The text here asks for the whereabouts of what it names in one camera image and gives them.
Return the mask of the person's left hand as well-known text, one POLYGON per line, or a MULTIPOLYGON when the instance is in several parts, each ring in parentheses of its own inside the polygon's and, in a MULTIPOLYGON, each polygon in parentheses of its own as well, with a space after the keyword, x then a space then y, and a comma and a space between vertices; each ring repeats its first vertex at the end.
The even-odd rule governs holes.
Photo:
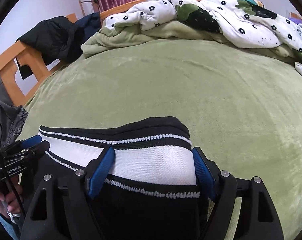
POLYGON ((21 214, 21 207, 18 203, 10 183, 5 180, 7 190, 0 189, 0 221, 3 221, 9 225, 13 225, 9 213, 16 215, 21 214))

